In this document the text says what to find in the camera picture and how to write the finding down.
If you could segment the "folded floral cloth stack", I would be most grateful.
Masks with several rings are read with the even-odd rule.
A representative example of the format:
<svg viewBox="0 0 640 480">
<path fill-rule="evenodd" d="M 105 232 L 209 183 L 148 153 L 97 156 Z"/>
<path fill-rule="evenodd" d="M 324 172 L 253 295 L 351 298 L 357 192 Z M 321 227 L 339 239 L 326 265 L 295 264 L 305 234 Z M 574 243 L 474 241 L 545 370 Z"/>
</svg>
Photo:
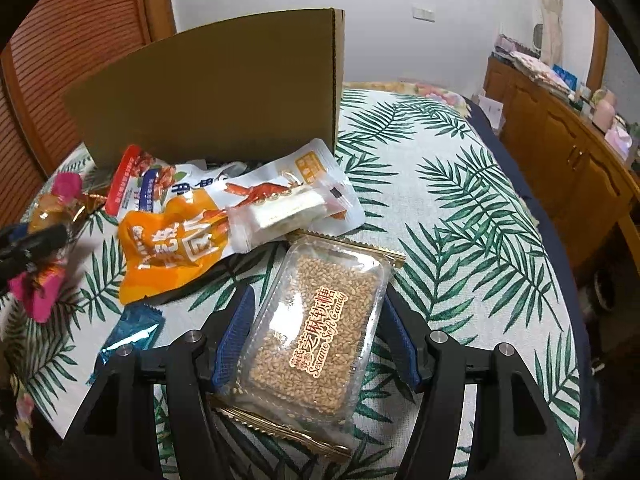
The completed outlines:
<svg viewBox="0 0 640 480">
<path fill-rule="evenodd" d="M 572 94 L 564 80 L 539 58 L 518 51 L 510 52 L 509 56 L 515 68 L 538 86 L 561 98 L 568 99 Z"/>
</svg>

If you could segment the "sesame candy clear tray packet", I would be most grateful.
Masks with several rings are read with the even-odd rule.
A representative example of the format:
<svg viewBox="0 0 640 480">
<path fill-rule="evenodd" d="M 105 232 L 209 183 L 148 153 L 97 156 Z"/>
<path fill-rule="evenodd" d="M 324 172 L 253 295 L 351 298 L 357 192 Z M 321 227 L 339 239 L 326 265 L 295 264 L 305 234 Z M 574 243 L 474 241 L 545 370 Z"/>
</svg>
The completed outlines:
<svg viewBox="0 0 640 480">
<path fill-rule="evenodd" d="M 298 231 L 248 333 L 230 382 L 210 401 L 228 419 L 337 462 L 400 252 Z"/>
</svg>

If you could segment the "pink tissue box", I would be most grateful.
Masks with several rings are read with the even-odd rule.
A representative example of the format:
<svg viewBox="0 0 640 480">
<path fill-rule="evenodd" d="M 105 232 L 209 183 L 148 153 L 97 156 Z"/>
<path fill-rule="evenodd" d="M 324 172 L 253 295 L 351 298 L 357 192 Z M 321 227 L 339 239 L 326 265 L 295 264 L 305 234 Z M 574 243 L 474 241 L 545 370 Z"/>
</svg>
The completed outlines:
<svg viewBox="0 0 640 480">
<path fill-rule="evenodd" d="M 638 136 L 630 134 L 619 126 L 612 126 L 605 133 L 604 140 L 626 167 L 630 167 L 636 160 L 639 148 Z"/>
</svg>

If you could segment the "pink thermos bottle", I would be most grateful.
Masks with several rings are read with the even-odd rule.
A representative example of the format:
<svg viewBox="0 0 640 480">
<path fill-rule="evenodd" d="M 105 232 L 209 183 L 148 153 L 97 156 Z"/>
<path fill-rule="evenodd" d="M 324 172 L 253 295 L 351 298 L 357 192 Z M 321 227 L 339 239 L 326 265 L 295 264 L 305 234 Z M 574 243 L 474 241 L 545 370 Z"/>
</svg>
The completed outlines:
<svg viewBox="0 0 640 480">
<path fill-rule="evenodd" d="M 606 133 L 612 127 L 616 115 L 616 95 L 608 89 L 601 88 L 594 92 L 592 122 L 600 131 Z"/>
</svg>

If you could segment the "white chicken feet packet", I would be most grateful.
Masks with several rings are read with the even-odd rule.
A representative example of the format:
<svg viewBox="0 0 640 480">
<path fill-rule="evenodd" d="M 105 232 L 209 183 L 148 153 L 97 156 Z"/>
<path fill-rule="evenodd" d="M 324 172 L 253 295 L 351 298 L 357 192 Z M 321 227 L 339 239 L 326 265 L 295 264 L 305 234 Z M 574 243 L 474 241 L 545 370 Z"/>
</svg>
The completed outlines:
<svg viewBox="0 0 640 480">
<path fill-rule="evenodd" d="M 292 154 L 256 166 L 239 176 L 230 176 L 232 168 L 233 164 L 229 164 L 215 170 L 214 182 L 205 188 L 219 207 L 239 205 L 260 184 L 294 188 L 298 184 L 311 184 L 322 178 L 334 183 L 334 188 L 341 194 L 340 200 L 347 203 L 348 208 L 340 214 L 312 222 L 310 226 L 305 226 L 306 231 L 340 236 L 360 228 L 366 221 L 354 187 L 320 139 L 311 140 Z"/>
</svg>

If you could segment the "wooden sideboard cabinet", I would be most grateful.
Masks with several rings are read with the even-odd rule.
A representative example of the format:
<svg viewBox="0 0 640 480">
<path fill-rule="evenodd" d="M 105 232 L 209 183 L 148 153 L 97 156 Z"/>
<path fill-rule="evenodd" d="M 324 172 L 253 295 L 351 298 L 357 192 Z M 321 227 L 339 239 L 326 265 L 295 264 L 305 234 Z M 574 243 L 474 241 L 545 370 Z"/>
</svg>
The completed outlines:
<svg viewBox="0 0 640 480">
<path fill-rule="evenodd" d="M 491 55 L 484 90 L 503 104 L 500 140 L 558 232 L 573 272 L 588 268 L 639 205 L 639 181 L 590 122 Z"/>
</svg>

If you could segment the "wooden louvered wardrobe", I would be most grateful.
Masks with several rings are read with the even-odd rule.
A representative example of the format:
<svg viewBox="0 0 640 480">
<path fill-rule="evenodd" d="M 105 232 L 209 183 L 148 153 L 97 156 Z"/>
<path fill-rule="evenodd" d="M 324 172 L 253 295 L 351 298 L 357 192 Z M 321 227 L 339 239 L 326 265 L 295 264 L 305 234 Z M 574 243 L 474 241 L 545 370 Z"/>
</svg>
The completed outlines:
<svg viewBox="0 0 640 480">
<path fill-rule="evenodd" d="M 21 218 L 80 137 L 77 79 L 176 31 L 170 0 L 39 0 L 1 51 L 1 222 Z"/>
</svg>

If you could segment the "orange chicken feet packet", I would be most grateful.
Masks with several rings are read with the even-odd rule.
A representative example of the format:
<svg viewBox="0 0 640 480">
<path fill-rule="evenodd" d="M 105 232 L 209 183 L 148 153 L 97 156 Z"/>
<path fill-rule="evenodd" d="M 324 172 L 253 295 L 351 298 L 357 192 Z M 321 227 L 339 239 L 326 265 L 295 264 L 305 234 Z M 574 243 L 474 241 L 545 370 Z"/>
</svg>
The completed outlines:
<svg viewBox="0 0 640 480">
<path fill-rule="evenodd" d="M 204 191 L 172 198 L 159 214 L 127 212 L 118 239 L 126 258 L 122 304 L 186 286 L 231 255 L 227 211 Z"/>
</svg>

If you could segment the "brown meat snack pink packet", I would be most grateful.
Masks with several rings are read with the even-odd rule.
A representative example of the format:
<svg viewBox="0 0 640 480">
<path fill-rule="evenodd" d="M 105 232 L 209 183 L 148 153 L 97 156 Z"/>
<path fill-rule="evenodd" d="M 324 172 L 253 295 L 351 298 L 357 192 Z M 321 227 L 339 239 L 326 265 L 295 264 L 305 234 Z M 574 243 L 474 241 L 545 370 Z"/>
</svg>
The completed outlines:
<svg viewBox="0 0 640 480">
<path fill-rule="evenodd" d="M 81 223 L 104 202 L 82 192 L 79 174 L 61 172 L 28 221 L 1 230 L 1 291 L 10 292 L 33 321 L 50 318 Z"/>
</svg>

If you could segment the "cream window curtain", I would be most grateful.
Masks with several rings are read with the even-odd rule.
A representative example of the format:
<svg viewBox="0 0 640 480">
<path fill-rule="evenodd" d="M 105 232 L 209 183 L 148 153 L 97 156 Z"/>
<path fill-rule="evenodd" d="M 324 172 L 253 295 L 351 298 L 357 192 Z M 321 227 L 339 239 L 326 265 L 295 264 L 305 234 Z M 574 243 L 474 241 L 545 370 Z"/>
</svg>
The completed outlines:
<svg viewBox="0 0 640 480">
<path fill-rule="evenodd" d="M 562 64 L 563 0 L 540 0 L 542 14 L 541 61 L 553 66 Z"/>
</svg>

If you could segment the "brown cardboard box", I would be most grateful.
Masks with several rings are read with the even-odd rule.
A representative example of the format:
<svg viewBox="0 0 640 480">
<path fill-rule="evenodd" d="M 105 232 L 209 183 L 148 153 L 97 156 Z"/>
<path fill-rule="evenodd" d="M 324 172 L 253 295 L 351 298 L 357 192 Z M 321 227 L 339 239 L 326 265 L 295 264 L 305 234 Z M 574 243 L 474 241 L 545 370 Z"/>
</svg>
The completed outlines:
<svg viewBox="0 0 640 480">
<path fill-rule="evenodd" d="M 153 42 L 76 81 L 63 103 L 100 167 L 137 145 L 165 162 L 270 162 L 335 148 L 345 13 L 230 18 Z"/>
</svg>

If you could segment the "white wall switch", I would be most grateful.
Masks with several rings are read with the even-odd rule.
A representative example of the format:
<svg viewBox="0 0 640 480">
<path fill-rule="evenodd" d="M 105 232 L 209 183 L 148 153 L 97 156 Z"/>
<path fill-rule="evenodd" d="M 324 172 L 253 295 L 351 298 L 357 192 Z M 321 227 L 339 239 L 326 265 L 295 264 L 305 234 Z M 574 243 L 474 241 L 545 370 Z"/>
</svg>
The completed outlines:
<svg viewBox="0 0 640 480">
<path fill-rule="evenodd" d="M 434 11 L 420 8 L 420 6 L 414 6 L 412 8 L 412 17 L 415 20 L 429 23 L 434 23 L 434 21 L 436 21 Z"/>
</svg>

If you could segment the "clear white nougat bar packet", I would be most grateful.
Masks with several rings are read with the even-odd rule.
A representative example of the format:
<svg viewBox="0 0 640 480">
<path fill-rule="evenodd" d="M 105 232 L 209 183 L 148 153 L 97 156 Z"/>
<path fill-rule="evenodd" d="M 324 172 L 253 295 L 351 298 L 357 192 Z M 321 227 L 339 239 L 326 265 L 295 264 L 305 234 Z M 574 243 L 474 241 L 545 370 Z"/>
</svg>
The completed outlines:
<svg viewBox="0 0 640 480">
<path fill-rule="evenodd" d="M 342 214 L 350 206 L 347 196 L 328 180 L 262 194 L 227 210 L 230 246 L 245 254 L 315 221 Z"/>
</svg>

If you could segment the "blue tissue pack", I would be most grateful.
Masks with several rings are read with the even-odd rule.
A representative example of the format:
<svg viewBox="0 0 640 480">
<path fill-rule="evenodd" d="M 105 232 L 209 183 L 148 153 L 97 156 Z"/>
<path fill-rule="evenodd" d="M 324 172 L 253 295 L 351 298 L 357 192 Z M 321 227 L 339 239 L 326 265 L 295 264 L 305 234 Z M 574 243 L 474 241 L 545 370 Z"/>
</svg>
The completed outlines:
<svg viewBox="0 0 640 480">
<path fill-rule="evenodd" d="M 552 70 L 562 79 L 562 81 L 564 81 L 564 84 L 566 84 L 570 90 L 576 91 L 578 87 L 578 79 L 574 74 L 564 70 L 564 68 L 558 64 L 554 64 Z"/>
</svg>

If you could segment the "small blue candy wrapper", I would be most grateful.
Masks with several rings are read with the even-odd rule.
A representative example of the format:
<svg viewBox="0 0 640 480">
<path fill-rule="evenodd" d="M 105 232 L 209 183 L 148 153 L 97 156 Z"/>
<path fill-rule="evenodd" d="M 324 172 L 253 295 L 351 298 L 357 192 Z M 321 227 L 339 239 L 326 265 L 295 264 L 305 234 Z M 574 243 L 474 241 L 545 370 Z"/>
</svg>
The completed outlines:
<svg viewBox="0 0 640 480">
<path fill-rule="evenodd" d="M 139 350 L 151 348 L 164 323 L 165 318 L 161 310 L 145 302 L 128 304 L 98 352 L 96 367 L 105 365 L 124 344 L 131 344 Z"/>
</svg>

